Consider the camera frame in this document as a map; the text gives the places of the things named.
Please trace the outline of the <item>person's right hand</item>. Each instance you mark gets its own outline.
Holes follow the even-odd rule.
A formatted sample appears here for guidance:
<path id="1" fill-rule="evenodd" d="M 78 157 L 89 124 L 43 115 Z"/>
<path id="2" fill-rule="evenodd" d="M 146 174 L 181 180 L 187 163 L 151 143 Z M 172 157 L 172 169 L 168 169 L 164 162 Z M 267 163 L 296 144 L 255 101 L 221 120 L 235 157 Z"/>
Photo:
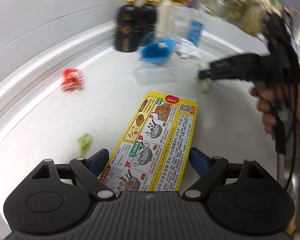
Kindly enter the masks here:
<path id="1" fill-rule="evenodd" d="M 272 90 L 263 90 L 259 93 L 256 88 L 253 88 L 250 91 L 250 94 L 254 97 L 259 97 L 257 103 L 257 110 L 262 112 L 262 123 L 264 125 L 264 130 L 268 134 L 274 134 L 274 127 L 276 125 L 275 117 L 271 114 L 270 103 L 275 101 L 275 93 Z M 299 123 L 299 132 L 300 132 L 300 87 L 298 94 L 298 106 L 296 114 L 298 123 Z"/>

